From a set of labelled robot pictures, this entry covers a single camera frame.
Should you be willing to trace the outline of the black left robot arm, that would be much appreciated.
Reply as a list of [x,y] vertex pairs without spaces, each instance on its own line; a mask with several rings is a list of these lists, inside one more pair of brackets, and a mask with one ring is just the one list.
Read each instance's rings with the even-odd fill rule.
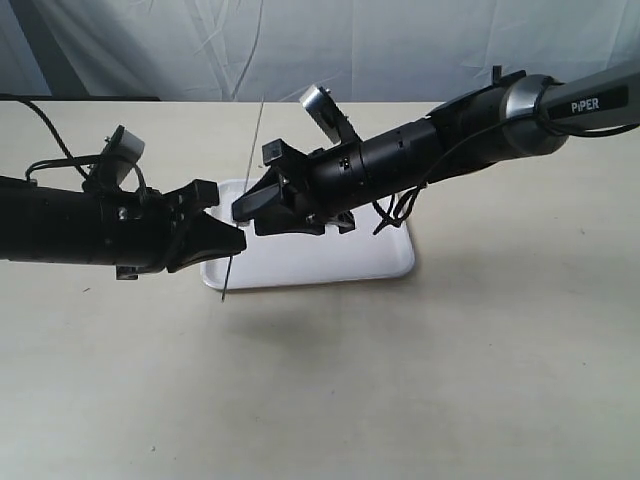
[[78,192],[1,179],[1,257],[14,262],[112,266],[119,280],[178,272],[247,247],[214,218],[216,183],[196,179],[167,193],[146,187]]

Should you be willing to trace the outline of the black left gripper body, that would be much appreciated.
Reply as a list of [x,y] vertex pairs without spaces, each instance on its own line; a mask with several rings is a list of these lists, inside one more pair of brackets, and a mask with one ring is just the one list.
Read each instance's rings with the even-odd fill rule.
[[184,220],[173,217],[164,200],[166,193],[152,188],[141,194],[89,188],[87,195],[98,208],[99,223],[88,228],[96,244],[88,248],[87,263],[114,266],[116,277],[126,280],[167,271],[170,243]]

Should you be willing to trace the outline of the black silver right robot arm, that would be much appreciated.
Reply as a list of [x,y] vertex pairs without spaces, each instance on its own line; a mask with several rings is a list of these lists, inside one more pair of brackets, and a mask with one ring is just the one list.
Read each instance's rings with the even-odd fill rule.
[[301,104],[331,147],[304,153],[281,139],[264,145],[265,174],[231,208],[234,220],[252,223],[259,236],[321,235],[330,225],[347,233],[364,205],[381,228],[399,227],[432,184],[552,154],[571,137],[635,130],[639,67],[628,62],[570,82],[495,68],[488,86],[369,139],[326,88],[310,87]]

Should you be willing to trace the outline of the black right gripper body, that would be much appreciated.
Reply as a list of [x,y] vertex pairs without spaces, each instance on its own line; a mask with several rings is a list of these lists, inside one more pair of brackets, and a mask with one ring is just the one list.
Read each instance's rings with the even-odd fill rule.
[[318,221],[416,186],[444,152],[430,122],[410,122],[361,142],[306,154],[303,175],[282,175],[304,192]]

